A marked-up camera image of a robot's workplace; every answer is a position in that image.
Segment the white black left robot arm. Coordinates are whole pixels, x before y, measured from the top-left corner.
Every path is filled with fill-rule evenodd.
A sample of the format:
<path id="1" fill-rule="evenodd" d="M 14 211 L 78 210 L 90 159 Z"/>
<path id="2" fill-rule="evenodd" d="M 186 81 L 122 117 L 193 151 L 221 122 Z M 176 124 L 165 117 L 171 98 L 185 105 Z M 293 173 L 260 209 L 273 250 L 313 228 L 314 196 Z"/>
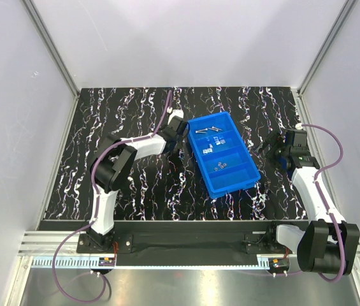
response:
<path id="1" fill-rule="evenodd" d="M 170 115 L 168 123 L 156 132 L 135 138 L 109 135 L 98 148 L 90 167 L 93 206 L 86 234 L 98 247 L 112 244 L 117 194 L 131 173 L 133 164 L 148 156 L 173 151 L 182 142 L 188 122 Z"/>

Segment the silver bolt one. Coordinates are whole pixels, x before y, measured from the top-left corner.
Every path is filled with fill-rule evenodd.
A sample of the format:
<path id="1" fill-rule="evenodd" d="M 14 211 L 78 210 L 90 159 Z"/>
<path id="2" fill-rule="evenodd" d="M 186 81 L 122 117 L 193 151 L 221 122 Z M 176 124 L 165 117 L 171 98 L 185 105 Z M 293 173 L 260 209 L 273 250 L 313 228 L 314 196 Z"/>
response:
<path id="1" fill-rule="evenodd" d="M 222 132 L 222 130 L 219 129 L 219 128 L 217 128 L 217 127 L 208 127 L 208 130 L 213 131 L 213 132 L 216 132 L 216 133 Z"/>

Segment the silver bolt two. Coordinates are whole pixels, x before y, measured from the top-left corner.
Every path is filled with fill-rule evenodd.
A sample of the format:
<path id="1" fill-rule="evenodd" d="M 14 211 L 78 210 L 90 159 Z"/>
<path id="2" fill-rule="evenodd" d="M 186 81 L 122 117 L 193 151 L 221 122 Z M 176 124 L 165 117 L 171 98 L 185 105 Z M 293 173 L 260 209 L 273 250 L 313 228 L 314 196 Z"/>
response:
<path id="1" fill-rule="evenodd" d="M 197 133 L 197 134 L 203 134 L 203 133 L 206 133 L 207 131 L 208 131 L 208 128 L 196 130 L 195 133 Z"/>

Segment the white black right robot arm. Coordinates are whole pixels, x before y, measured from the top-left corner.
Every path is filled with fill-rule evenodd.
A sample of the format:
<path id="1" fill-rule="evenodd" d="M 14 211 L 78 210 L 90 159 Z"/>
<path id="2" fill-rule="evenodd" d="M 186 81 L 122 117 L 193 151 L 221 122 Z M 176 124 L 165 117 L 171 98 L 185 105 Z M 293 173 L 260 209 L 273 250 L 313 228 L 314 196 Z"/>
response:
<path id="1" fill-rule="evenodd" d="M 305 230 L 293 224 L 272 222 L 262 243 L 271 252 L 281 248 L 297 255 L 303 272 L 334 280 L 352 271 L 360 239 L 356 224 L 348 223 L 333 203 L 322 179 L 323 168 L 312 156 L 307 132 L 299 129 L 272 131 L 256 148 L 276 170 L 286 173 L 297 190 L 308 216 Z"/>

